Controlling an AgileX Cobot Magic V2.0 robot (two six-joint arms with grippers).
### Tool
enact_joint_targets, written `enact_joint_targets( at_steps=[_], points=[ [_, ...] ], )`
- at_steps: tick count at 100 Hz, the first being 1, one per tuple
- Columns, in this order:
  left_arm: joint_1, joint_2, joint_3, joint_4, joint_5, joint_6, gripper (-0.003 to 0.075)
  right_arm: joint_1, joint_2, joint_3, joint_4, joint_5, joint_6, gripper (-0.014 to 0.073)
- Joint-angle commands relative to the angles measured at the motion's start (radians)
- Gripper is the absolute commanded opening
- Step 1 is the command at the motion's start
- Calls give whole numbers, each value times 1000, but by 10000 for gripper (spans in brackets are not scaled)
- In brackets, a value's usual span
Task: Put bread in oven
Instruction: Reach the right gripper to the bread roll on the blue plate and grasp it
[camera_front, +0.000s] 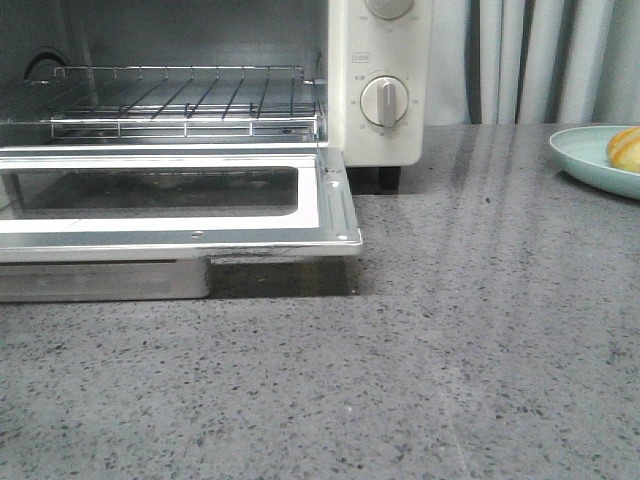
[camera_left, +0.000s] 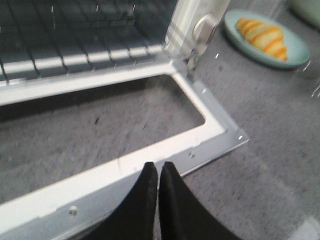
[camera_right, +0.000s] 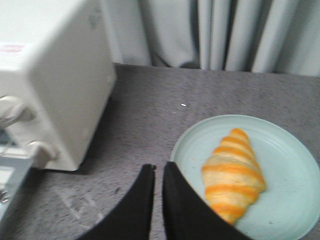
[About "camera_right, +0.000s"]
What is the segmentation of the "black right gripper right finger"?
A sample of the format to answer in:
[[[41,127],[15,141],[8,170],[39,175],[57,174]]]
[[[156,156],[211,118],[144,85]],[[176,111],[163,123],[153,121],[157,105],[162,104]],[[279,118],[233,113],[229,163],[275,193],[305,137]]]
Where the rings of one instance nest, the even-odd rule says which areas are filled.
[[[168,240],[248,240],[198,196],[175,162],[164,167],[162,214]]]

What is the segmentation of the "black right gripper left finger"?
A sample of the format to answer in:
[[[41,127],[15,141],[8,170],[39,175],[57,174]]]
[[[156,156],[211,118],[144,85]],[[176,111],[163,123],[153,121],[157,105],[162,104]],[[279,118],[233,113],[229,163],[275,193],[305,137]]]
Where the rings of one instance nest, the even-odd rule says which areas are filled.
[[[131,188],[80,240],[148,240],[154,204],[155,169],[144,164]]]

